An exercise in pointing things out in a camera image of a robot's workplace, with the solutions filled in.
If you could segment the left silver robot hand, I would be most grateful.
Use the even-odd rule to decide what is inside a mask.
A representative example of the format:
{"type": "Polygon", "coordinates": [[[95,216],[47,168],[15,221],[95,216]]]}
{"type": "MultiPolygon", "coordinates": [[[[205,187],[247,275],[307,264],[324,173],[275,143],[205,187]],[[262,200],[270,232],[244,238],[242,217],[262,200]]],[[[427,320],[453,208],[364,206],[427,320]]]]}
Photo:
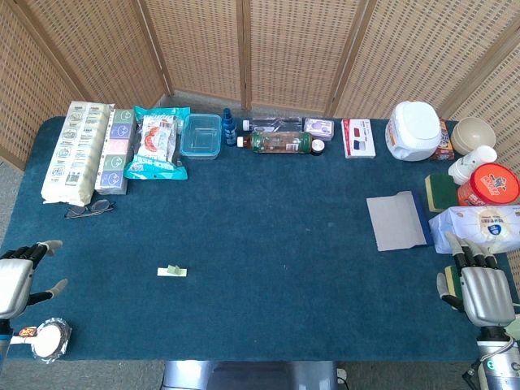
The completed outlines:
{"type": "Polygon", "coordinates": [[[61,240],[46,240],[32,246],[8,250],[1,256],[1,320],[19,317],[28,306],[56,298],[68,284],[60,280],[43,292],[31,293],[33,274],[40,261],[53,256],[63,246],[61,240]]]}

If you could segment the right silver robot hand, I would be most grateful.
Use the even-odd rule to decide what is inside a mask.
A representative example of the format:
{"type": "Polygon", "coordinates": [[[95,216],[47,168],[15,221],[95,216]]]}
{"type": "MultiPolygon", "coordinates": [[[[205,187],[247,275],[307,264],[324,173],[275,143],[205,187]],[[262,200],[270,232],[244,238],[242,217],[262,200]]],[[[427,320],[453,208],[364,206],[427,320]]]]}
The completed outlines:
{"type": "Polygon", "coordinates": [[[461,285],[461,296],[449,292],[446,275],[439,273],[436,287],[440,299],[464,313],[476,327],[507,327],[515,320],[513,298],[505,273],[498,267],[494,254],[471,240],[444,234],[455,271],[461,285]]]}

